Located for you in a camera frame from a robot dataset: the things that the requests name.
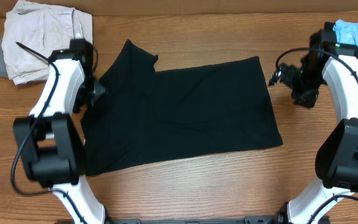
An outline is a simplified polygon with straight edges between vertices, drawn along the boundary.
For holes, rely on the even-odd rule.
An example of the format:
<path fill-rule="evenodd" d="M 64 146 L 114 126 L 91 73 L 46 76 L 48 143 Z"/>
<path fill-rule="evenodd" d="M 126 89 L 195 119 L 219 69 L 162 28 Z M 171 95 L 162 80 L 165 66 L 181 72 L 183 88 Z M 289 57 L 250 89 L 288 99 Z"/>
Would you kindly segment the black t-shirt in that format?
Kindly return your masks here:
<path fill-rule="evenodd" d="M 81 120 L 86 174 L 281 146 L 258 57 L 156 71 L 158 57 L 127 41 Z"/>

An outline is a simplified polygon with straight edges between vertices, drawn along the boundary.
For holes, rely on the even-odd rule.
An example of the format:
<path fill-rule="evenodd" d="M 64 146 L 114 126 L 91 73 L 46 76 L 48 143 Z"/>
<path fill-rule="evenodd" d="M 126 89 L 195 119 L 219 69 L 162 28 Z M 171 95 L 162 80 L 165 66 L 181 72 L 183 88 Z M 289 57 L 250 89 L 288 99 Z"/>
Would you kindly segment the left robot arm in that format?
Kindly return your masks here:
<path fill-rule="evenodd" d="M 20 195 L 54 194 L 72 223 L 110 223 L 87 179 L 84 141 L 72 120 L 83 105 L 93 105 L 106 93 L 94 77 L 98 51 L 85 39 L 72 39 L 68 48 L 49 57 L 22 43 L 18 46 L 44 60 L 49 75 L 43 92 L 26 117 L 14 120 L 18 146 L 10 182 Z"/>

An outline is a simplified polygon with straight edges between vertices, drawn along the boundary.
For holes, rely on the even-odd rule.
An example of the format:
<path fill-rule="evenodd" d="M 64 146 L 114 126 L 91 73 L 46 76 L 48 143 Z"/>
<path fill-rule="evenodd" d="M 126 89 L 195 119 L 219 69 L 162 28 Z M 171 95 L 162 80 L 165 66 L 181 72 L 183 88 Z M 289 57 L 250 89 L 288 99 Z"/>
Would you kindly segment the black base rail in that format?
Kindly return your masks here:
<path fill-rule="evenodd" d="M 189 220 L 140 220 L 120 219 L 108 221 L 110 224 L 273 224 L 273 216 L 248 216 L 235 219 L 189 219 Z"/>

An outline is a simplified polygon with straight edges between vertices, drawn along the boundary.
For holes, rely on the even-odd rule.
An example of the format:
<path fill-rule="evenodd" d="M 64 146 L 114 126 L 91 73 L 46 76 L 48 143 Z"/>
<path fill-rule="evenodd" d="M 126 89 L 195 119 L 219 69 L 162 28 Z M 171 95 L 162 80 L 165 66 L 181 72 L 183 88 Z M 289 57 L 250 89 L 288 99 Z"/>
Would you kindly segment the folded beige pants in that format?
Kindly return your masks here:
<path fill-rule="evenodd" d="M 17 1 L 6 13 L 1 48 L 7 75 L 15 85 L 46 80 L 49 66 L 20 48 L 29 47 L 44 57 L 54 50 L 69 48 L 72 39 L 93 41 L 93 17 L 74 7 Z"/>

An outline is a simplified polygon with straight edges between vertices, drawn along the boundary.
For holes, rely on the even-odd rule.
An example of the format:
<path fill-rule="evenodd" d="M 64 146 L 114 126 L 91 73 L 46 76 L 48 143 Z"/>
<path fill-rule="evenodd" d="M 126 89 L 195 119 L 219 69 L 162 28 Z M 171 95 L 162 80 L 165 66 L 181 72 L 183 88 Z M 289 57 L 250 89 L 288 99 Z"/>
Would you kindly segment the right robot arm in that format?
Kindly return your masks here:
<path fill-rule="evenodd" d="M 326 213 L 358 192 L 358 46 L 337 41 L 332 27 L 312 34 L 301 67 L 276 62 L 269 84 L 291 89 L 296 105 L 312 108 L 327 85 L 337 126 L 319 148 L 316 177 L 299 196 L 284 203 L 269 223 L 329 223 Z"/>

